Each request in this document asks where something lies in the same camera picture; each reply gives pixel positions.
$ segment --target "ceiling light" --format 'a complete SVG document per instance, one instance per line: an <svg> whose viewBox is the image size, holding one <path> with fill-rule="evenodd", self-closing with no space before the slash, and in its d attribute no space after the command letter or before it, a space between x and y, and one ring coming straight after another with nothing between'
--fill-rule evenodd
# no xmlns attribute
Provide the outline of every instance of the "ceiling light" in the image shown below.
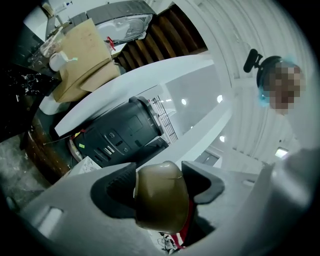
<svg viewBox="0 0 320 256"><path fill-rule="evenodd" d="M219 95L219 96L216 98L216 100L218 101L218 103L222 102L223 99L224 99L224 98L222 98L222 95Z"/></svg>
<svg viewBox="0 0 320 256"><path fill-rule="evenodd" d="M275 152L275 156L278 158L283 158L286 154L288 154L288 151L281 147L279 147Z"/></svg>

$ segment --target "black machine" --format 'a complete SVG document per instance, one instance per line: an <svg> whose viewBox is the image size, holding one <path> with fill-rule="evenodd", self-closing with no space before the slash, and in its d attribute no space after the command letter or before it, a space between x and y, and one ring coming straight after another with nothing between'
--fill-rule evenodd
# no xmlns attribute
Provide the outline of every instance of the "black machine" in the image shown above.
<svg viewBox="0 0 320 256"><path fill-rule="evenodd" d="M101 167L127 162L140 166L169 146L161 138L147 145L163 133L157 114L140 96L96 119L73 142L83 157Z"/></svg>

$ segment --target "wooden furniture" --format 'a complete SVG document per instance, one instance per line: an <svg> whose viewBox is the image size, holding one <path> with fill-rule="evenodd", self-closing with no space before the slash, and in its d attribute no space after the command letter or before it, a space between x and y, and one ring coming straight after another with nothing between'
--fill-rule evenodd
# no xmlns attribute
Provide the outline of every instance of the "wooden furniture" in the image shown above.
<svg viewBox="0 0 320 256"><path fill-rule="evenodd" d="M27 106L31 106L33 103L33 99L29 96L25 96L22 100L26 102ZM46 115L38 108L32 120L32 129L26 133L26 154L51 184L57 182L72 166L77 164L68 150L67 138L48 143L57 139L52 137L50 132L54 124L65 114Z"/></svg>
<svg viewBox="0 0 320 256"><path fill-rule="evenodd" d="M207 50L195 26L173 5L154 17L142 40L129 42L115 58L128 72L153 62Z"/></svg>

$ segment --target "cardboard box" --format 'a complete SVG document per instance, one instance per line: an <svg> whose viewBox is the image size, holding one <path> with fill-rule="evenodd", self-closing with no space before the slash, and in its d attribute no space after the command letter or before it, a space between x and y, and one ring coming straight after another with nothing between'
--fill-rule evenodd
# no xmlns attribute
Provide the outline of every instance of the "cardboard box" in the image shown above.
<svg viewBox="0 0 320 256"><path fill-rule="evenodd" d="M94 92L100 86L120 76L119 67L113 61L101 67L80 86L82 90Z"/></svg>
<svg viewBox="0 0 320 256"><path fill-rule="evenodd" d="M88 19L71 29L62 41L61 50L69 59L61 70L61 84L53 91L56 102L81 100L88 91L82 84L97 70L112 61L105 42L98 33L92 19Z"/></svg>

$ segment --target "person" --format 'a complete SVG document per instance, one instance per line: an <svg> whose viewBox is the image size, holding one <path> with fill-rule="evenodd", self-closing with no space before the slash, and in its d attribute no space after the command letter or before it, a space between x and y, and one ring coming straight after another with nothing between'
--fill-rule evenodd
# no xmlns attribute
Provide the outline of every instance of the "person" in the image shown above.
<svg viewBox="0 0 320 256"><path fill-rule="evenodd" d="M288 59L281 59L262 78L259 102L286 117L301 148L320 147L319 72L302 69Z"/></svg>

